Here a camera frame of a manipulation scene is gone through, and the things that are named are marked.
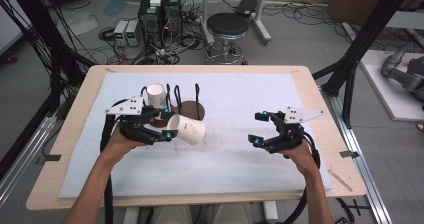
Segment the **white paper cup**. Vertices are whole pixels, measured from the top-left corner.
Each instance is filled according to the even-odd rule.
[[[166,91],[160,83],[153,83],[147,87],[149,105],[154,108],[164,109],[166,106]]]
[[[205,135],[205,123],[181,115],[173,115],[168,121],[168,130],[178,130],[177,137],[196,145]]]

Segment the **stool seat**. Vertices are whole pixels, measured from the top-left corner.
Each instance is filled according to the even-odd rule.
[[[217,13],[207,20],[208,31],[212,35],[239,36],[249,29],[248,21],[235,13]]]

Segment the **table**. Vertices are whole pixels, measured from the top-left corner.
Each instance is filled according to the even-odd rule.
[[[90,69],[81,86],[75,102],[64,122],[61,132],[52,148],[51,155],[61,155],[58,162],[46,162],[35,186],[27,200],[30,210],[70,208],[73,198],[60,199],[58,193],[70,156],[86,117],[94,103],[103,78],[110,72],[131,73],[282,73],[290,74],[298,90],[304,108],[322,109],[324,115],[309,122],[314,138],[320,145],[320,153],[330,169],[333,189],[328,197],[361,196],[366,189],[361,176],[351,158],[342,158],[340,152],[346,150],[344,141],[327,109],[327,106],[311,76],[303,66],[94,66]],[[172,204],[204,204],[243,201],[267,201],[297,199],[300,193],[240,193],[219,195],[185,195],[185,196],[145,196],[115,198],[115,206],[155,206]]]

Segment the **stool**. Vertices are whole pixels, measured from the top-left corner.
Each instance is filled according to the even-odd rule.
[[[206,27],[215,38],[221,39],[206,47],[206,61],[220,64],[234,64],[242,60],[246,64],[241,48],[229,40],[243,37],[249,28],[249,22],[235,13],[217,13],[210,16]]]

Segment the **human hand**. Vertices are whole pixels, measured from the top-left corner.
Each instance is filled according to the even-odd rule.
[[[302,140],[302,143],[299,146],[293,149],[281,151],[280,153],[290,157],[290,159],[296,164],[299,172],[303,175],[318,170],[318,167],[312,158],[311,151],[309,150],[308,142],[305,139]]]
[[[116,125],[115,130],[113,131],[105,149],[100,154],[100,157],[107,163],[114,165],[118,163],[125,154],[138,146],[146,146],[146,144],[127,139],[119,131],[119,125]]]

